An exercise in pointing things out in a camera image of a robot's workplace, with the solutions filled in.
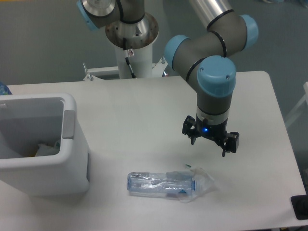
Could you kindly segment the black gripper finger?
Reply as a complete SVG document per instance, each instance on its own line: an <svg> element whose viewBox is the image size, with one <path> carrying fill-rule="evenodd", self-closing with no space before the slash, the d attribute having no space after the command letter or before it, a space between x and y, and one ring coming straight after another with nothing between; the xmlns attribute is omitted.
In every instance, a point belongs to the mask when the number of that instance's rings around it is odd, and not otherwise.
<svg viewBox="0 0 308 231"><path fill-rule="evenodd" d="M239 147L239 132L225 132L223 139L218 141L218 146L222 148L222 157L226 153L236 153Z"/></svg>
<svg viewBox="0 0 308 231"><path fill-rule="evenodd" d="M196 138L198 137L198 131L196 129L196 121L192 116L187 116L183 122L182 134L187 135L191 140L191 145L194 145Z"/></svg>

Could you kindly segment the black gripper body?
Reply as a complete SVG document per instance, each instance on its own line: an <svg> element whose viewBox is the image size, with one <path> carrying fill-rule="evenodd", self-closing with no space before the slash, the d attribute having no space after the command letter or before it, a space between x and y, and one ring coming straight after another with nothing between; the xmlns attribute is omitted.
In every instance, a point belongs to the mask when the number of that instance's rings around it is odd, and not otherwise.
<svg viewBox="0 0 308 231"><path fill-rule="evenodd" d="M227 117L220 118L219 115L214 115L211 118L197 115L193 129L193 142L199 137L214 142L225 142L228 136L227 121Z"/></svg>

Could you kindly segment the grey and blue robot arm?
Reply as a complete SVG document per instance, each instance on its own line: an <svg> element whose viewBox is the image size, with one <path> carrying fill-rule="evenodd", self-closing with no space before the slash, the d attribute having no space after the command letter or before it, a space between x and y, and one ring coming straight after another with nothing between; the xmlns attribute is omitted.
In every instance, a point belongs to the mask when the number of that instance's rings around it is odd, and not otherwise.
<svg viewBox="0 0 308 231"><path fill-rule="evenodd" d="M191 142L214 141L223 153L235 153L239 133L227 132L236 68L229 57L254 45L258 26L249 15L238 15L226 0L192 0L190 5L206 28L197 39L171 38L166 63L196 92L196 117L187 116L182 133ZM152 55L144 54L158 37L156 19L142 0L79 0L77 7L90 30L105 29L116 51L120 78L152 77Z"/></svg>

